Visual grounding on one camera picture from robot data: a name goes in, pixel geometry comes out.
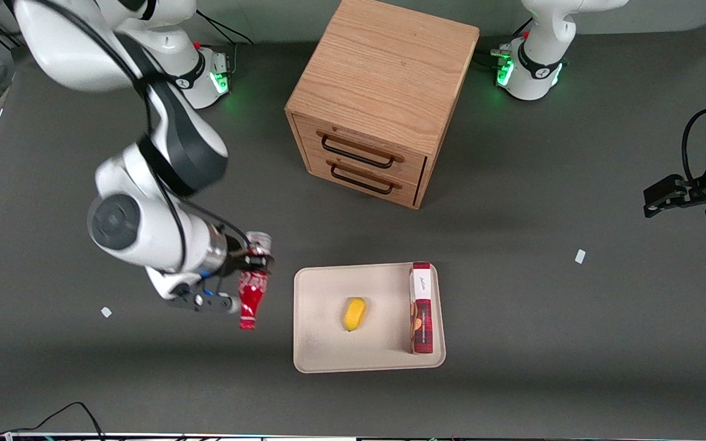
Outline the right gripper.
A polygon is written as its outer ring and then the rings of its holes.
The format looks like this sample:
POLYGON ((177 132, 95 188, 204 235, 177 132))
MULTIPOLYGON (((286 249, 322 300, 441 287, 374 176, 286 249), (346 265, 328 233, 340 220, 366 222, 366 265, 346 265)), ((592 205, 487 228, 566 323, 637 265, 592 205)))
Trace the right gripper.
POLYGON ((271 274, 275 259, 271 254, 248 253, 246 244, 227 242, 227 250, 223 263, 223 277, 227 278, 236 271, 244 269, 245 273, 271 274))

